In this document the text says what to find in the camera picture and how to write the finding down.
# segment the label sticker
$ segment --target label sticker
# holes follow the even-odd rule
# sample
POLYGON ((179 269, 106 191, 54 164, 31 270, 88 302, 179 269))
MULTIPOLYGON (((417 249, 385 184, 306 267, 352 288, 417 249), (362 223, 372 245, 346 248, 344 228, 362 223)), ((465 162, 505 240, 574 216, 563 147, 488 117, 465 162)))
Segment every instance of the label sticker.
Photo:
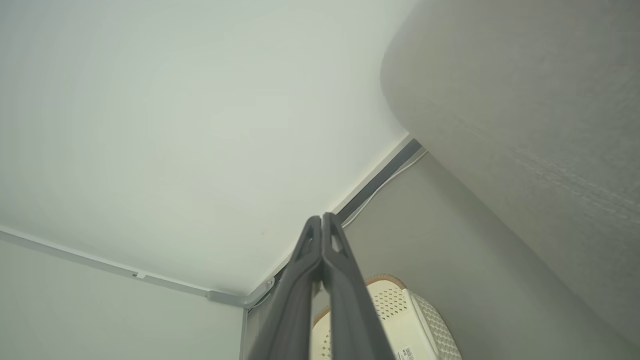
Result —
POLYGON ((406 347, 395 353, 396 360, 415 360, 411 347, 406 347))

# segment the perforated basket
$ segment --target perforated basket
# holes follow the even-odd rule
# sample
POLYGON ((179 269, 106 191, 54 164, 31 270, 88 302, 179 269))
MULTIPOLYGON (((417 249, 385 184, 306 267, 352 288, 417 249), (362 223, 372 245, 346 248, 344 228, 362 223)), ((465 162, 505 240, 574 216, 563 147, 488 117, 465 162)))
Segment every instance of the perforated basket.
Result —
MULTIPOLYGON (((391 275, 376 275, 366 284, 397 360, 462 359, 447 325, 429 302, 391 275)), ((326 307, 314 319, 311 360, 332 358, 329 312, 326 307)))

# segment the ceiling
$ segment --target ceiling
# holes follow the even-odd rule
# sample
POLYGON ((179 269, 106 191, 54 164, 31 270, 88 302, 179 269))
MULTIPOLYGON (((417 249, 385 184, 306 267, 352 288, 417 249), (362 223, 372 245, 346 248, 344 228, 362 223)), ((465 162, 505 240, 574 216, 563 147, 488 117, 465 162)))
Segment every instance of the ceiling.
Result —
POLYGON ((406 136, 414 3, 3 1, 0 229, 251 292, 406 136))

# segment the wooden rim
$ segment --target wooden rim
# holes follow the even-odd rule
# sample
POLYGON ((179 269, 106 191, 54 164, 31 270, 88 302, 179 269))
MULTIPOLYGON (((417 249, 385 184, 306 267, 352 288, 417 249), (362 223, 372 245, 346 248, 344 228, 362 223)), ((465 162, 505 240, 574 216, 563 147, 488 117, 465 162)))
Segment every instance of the wooden rim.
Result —
MULTIPOLYGON (((398 285, 398 287, 400 288, 400 290, 404 290, 406 289, 406 285, 397 277, 393 276, 393 275, 389 275, 389 274, 378 274, 378 275, 374 275, 370 278, 368 278, 367 280, 365 280, 365 286, 369 286, 371 284, 373 284, 374 282, 378 282, 378 281, 382 281, 382 280, 386 280, 386 281, 390 281, 396 285, 398 285)), ((322 318, 324 318, 325 315, 327 315, 329 313, 329 311, 331 311, 331 307, 330 306, 325 306, 324 309, 322 309, 318 315, 316 315, 316 317, 314 318, 314 327, 316 326, 316 324, 322 320, 322 318)))

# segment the gray trim strip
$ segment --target gray trim strip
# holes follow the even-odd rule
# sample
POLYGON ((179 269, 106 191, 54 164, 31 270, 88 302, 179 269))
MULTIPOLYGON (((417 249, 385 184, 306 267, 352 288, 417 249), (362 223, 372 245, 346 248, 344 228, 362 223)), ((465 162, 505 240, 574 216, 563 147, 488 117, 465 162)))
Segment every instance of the gray trim strip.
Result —
POLYGON ((256 290, 254 290, 251 294, 247 296, 231 295, 227 293, 221 293, 219 291, 206 291, 198 288, 193 288, 191 286, 179 284, 177 282, 173 282, 169 280, 160 279, 157 277, 153 277, 151 275, 146 275, 144 278, 139 278, 138 273, 135 271, 123 269, 114 265, 105 264, 101 261, 85 258, 84 256, 80 256, 80 255, 73 254, 71 252, 66 252, 64 250, 56 249, 54 247, 37 243, 29 239, 21 238, 20 236, 6 233, 4 231, 0 231, 0 240, 6 241, 8 243, 12 243, 14 245, 18 245, 20 247, 24 247, 26 249, 31 249, 38 252, 42 252, 44 254, 52 255, 52 256, 55 256, 56 258, 72 261, 74 263, 90 266, 98 270, 110 272, 112 274, 128 277, 130 279, 133 278, 138 281, 146 282, 148 284, 153 284, 157 286, 162 286, 164 288, 168 288, 172 290, 181 291, 183 293, 206 297, 207 299, 213 302, 220 302, 222 304, 227 304, 231 306, 243 307, 245 309, 251 308, 256 302, 258 302, 258 300, 260 300, 264 296, 264 294, 266 294, 267 291, 269 291, 273 287, 273 283, 274 283, 273 278, 271 278, 267 280, 264 284, 261 284, 260 286, 258 286, 256 290))
POLYGON ((240 330, 240 360, 244 360, 244 344, 246 343, 246 321, 249 310, 242 310, 242 329, 240 330))
POLYGON ((418 150, 422 148, 422 145, 418 140, 411 140, 406 146, 394 156, 391 161, 380 172, 378 172, 373 179, 371 179, 363 188, 358 192, 351 201, 349 201, 340 212, 338 212, 338 219, 340 223, 344 223, 354 211, 356 211, 360 205, 362 205, 367 199, 378 189, 388 178, 391 177, 404 163, 407 162, 418 150))
POLYGON ((145 276, 144 279, 138 279, 143 282, 147 282, 149 284, 162 286, 167 289, 182 291, 183 293, 194 294, 202 297, 207 297, 207 292, 203 289, 192 288, 190 286, 178 284, 177 282, 159 279, 153 276, 145 276))
POLYGON ((48 255, 55 256, 56 258, 73 261, 74 263, 79 263, 82 265, 90 266, 92 268, 96 268, 98 270, 104 270, 116 275, 122 275, 126 277, 134 277, 138 273, 133 272, 131 270, 119 268, 117 266, 109 265, 102 263, 100 261, 92 260, 85 258, 84 256, 72 254, 70 252, 66 252, 60 249, 56 249, 54 247, 46 246, 41 243, 37 243, 35 241, 31 241, 29 239, 21 238, 20 236, 12 235, 10 233, 6 233, 4 231, 0 231, 0 240, 4 240, 8 243, 12 243, 14 245, 18 245, 27 249, 35 250, 38 252, 43 252, 48 255))

